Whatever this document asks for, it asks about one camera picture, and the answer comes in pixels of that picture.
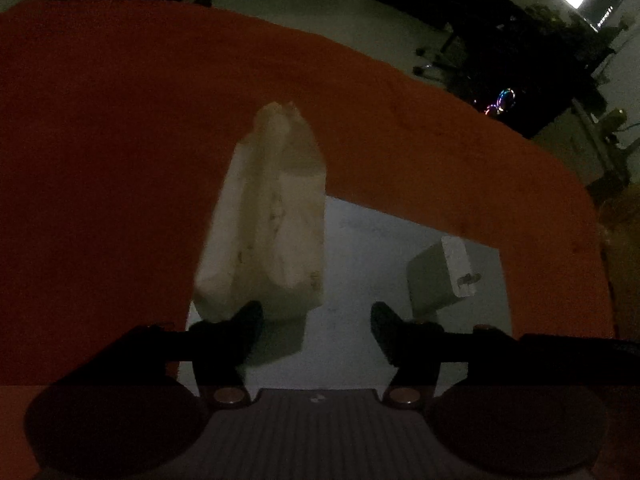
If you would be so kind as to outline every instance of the black disc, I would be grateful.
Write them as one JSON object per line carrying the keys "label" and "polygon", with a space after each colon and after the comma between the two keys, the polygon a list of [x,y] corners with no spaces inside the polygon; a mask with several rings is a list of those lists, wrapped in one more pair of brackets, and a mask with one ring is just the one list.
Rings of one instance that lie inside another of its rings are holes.
{"label": "black disc", "polygon": [[459,385],[436,403],[430,424],[453,453],[488,471],[552,476],[596,459],[606,410],[581,386]]}
{"label": "black disc", "polygon": [[155,386],[50,386],[29,406],[24,429],[40,466],[117,478],[178,456],[206,418],[196,397],[165,378]]}

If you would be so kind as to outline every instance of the orange table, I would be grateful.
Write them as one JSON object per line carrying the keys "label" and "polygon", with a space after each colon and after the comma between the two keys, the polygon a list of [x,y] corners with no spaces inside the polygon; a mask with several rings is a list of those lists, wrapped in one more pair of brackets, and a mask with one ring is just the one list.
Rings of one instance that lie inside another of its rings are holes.
{"label": "orange table", "polygon": [[[499,248],[515,335],[612,335],[576,178],[325,38],[173,2],[32,0],[0,14],[0,84],[1,384],[50,383],[139,323],[183,325],[232,150],[272,101],[310,123],[328,194]],[[0,478],[35,471],[33,394],[2,388]]]}

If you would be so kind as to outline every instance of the floor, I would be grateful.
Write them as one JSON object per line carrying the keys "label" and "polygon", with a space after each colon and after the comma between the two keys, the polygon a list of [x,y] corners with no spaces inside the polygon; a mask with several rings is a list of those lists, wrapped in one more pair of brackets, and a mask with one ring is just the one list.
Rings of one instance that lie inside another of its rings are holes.
{"label": "floor", "polygon": [[[412,69],[433,59],[450,31],[436,30],[375,0],[212,0],[212,4],[285,27],[321,34],[385,61],[411,78],[445,87],[438,69],[430,68],[432,77],[429,79],[418,78]],[[424,58],[415,55],[418,47],[426,49]],[[447,57],[459,59],[461,56],[464,56],[463,45],[456,40],[448,49]],[[604,173],[588,145],[584,127],[570,112],[551,123],[533,142],[562,160],[584,186]]]}
{"label": "floor", "polygon": [[[321,34],[385,61],[413,78],[417,78],[412,75],[413,67],[425,63],[415,55],[415,49],[427,47],[428,57],[449,35],[374,0],[212,0],[212,4],[285,27]],[[444,86],[437,81],[429,83]]]}

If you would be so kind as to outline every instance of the chair leg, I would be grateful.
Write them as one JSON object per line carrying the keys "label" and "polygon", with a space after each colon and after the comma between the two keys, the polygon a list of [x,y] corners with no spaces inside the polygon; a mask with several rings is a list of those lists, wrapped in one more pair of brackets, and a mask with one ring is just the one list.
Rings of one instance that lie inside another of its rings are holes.
{"label": "chair leg", "polygon": [[458,35],[455,32],[452,32],[451,35],[447,38],[447,41],[445,41],[444,45],[441,47],[440,53],[444,54],[451,46],[451,43],[453,43],[457,37]]}

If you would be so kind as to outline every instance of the white charger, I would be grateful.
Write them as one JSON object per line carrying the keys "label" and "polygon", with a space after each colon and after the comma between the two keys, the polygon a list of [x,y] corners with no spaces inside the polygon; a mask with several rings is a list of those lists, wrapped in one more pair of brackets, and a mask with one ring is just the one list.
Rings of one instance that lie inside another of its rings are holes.
{"label": "white charger", "polygon": [[443,236],[407,265],[414,319],[435,321],[438,309],[474,295],[480,279],[471,269],[464,240]]}

